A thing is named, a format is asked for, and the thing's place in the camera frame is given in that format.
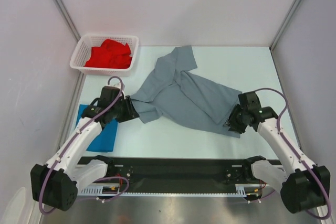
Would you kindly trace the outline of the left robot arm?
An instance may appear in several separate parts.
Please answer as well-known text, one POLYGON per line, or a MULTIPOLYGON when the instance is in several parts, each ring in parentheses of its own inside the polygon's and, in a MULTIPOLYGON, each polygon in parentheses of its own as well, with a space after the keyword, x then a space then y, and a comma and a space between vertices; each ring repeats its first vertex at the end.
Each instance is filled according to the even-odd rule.
POLYGON ((138 117, 130 96, 121 88, 104 86, 100 97, 82 111, 76 128, 63 146, 44 165, 36 164, 31 169, 32 196, 40 212, 48 213, 44 206, 67 211, 90 184, 100 179, 112 181, 116 169, 111 166, 110 158, 96 156, 81 168, 77 168, 77 164, 91 142, 112 121, 122 123, 138 117))

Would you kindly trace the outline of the grey t shirt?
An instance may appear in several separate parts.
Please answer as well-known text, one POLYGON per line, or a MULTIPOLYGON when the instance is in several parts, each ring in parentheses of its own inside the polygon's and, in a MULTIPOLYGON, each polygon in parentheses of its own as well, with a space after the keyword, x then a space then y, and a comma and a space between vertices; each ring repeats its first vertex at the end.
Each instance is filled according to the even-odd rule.
POLYGON ((190 129, 240 138, 226 121, 241 91, 191 73, 197 64, 191 46, 159 57, 139 90, 131 95, 143 123, 164 116, 190 129))

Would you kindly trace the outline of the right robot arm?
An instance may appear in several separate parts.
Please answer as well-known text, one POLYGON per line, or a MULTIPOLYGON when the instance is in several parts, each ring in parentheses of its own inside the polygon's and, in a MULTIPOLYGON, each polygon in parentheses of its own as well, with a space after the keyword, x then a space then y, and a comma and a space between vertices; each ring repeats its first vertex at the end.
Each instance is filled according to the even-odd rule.
POLYGON ((261 180, 276 191, 292 214, 306 211, 310 216, 327 220, 332 207, 329 199, 331 175, 325 166, 312 161, 287 136, 281 126, 282 114, 263 107, 255 91, 239 94, 226 121, 229 130, 238 134, 252 127, 271 147, 283 168, 277 168, 262 156, 247 159, 242 169, 249 183, 261 180))

